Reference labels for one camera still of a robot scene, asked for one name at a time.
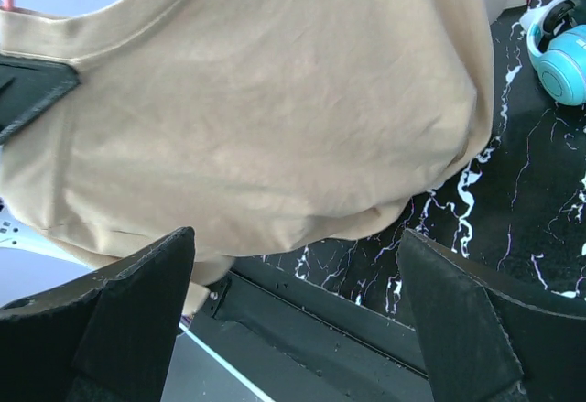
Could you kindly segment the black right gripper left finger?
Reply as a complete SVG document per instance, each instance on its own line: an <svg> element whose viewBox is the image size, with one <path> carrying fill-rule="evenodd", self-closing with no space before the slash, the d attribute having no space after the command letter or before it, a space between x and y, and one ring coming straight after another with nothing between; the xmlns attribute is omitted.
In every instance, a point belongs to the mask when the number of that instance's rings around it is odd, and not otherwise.
<svg viewBox="0 0 586 402"><path fill-rule="evenodd" d="M4 401L159 401L195 256L182 227L1 308Z"/></svg>

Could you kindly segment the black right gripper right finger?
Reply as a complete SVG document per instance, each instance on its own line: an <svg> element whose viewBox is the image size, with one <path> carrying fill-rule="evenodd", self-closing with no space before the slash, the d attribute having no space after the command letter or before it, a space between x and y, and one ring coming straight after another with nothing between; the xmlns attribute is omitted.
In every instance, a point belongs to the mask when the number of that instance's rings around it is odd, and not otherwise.
<svg viewBox="0 0 586 402"><path fill-rule="evenodd" d="M397 252L437 401L582 401L585 303L452 253L413 230Z"/></svg>

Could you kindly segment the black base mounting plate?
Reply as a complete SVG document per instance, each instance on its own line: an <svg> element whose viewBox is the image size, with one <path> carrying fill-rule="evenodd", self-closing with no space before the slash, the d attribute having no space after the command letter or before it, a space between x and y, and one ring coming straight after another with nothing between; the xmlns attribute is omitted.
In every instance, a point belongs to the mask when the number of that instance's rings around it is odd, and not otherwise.
<svg viewBox="0 0 586 402"><path fill-rule="evenodd" d="M275 401L430 401L416 334L258 259L241 259L190 331Z"/></svg>

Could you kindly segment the teal headphones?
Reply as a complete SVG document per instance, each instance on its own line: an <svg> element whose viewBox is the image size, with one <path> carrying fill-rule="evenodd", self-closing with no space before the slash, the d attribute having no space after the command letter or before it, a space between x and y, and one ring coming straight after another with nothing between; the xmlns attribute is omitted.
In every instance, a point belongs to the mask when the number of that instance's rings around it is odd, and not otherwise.
<svg viewBox="0 0 586 402"><path fill-rule="evenodd" d="M557 103L585 104L585 25L575 24L576 5L564 0L534 21L526 33L530 63Z"/></svg>

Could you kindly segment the beige t shirt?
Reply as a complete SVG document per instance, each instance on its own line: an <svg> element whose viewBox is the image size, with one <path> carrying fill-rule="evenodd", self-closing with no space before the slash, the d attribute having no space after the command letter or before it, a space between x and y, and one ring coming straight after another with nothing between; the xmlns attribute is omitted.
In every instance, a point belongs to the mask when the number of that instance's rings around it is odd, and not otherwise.
<svg viewBox="0 0 586 402"><path fill-rule="evenodd" d="M99 268L196 232L184 310L238 256L357 240L486 146L507 0L118 0L1 15L81 84L4 146L9 211Z"/></svg>

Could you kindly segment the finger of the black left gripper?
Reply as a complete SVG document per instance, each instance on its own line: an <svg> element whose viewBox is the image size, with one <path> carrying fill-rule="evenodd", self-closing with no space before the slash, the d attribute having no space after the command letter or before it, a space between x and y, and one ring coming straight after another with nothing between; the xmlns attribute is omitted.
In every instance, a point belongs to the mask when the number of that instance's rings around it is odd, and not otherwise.
<svg viewBox="0 0 586 402"><path fill-rule="evenodd" d="M64 63L1 55L1 143L30 125L81 83Z"/></svg>

